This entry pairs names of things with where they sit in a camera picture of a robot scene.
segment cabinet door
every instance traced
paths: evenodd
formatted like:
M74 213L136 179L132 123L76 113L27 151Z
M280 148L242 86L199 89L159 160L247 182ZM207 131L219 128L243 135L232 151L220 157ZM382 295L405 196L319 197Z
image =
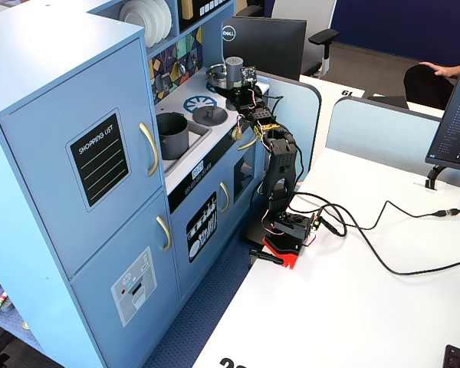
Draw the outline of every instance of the cabinet door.
M1 121L68 277L161 186L140 42Z
M228 221L232 195L228 166L222 158L171 216L181 299L225 246L220 228Z
M157 222L160 216L168 224L163 196L125 224L71 284L109 368L146 358L179 307L173 250Z

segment black chair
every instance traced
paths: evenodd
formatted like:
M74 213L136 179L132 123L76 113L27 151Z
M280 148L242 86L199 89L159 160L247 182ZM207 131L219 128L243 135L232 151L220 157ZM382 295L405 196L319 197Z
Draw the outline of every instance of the black chair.
M248 7L236 15L262 17L265 12L264 2L248 0ZM308 46L305 45L304 47L301 71L303 75L322 78L329 71L330 45L339 34L338 31L327 28L333 13L334 0L310 0L308 2L303 2L303 0L276 0L274 4L273 18L307 20L309 43Z

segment floor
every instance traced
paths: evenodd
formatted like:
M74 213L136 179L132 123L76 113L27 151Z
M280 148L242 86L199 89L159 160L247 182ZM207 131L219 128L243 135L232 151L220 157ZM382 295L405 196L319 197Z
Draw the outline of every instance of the floor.
M326 81L365 90L365 96L404 94L403 76L418 61L335 44ZM189 299L144 368L190 367L247 274L248 247L234 237ZM13 340L8 368L59 368L38 351Z
M404 74L419 62L345 44L330 49L330 70L325 81L344 84L374 94L405 96Z

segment person's hand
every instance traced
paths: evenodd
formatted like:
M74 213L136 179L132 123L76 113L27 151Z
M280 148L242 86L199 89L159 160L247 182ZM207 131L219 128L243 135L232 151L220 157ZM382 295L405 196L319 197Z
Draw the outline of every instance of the person's hand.
M460 67L440 67L439 65L429 63L427 61L423 61L420 64L433 69L435 71L435 75L439 77L453 78L460 74Z

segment white desk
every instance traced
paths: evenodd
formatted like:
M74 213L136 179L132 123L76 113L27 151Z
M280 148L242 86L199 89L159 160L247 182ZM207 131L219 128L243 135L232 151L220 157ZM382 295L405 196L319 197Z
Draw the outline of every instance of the white desk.
M409 106L409 110L415 111L417 113L425 113L426 115L432 115L434 117L439 117L440 119L443 117L445 113L444 110L435 109L433 107L419 105L417 103L407 101L407 105Z
M330 118L332 110L338 100L345 96L363 97L365 91L357 88L335 84L325 80L300 76L300 82L314 86L320 92L322 103L320 105L320 116L318 121L317 133L315 135L314 151L312 154L312 166L317 161L318 156L325 148L327 133L329 132Z
M327 148L301 190L344 205L365 226L386 199L418 214L460 208L459 188L428 192L408 172ZM293 206L316 208L306 201ZM460 261L460 215L412 219L390 208L367 234L396 271ZM194 367L227 357L246 368L434 368L448 343L460 347L460 267L396 277L357 230L342 239L320 228L294 270L255 262Z

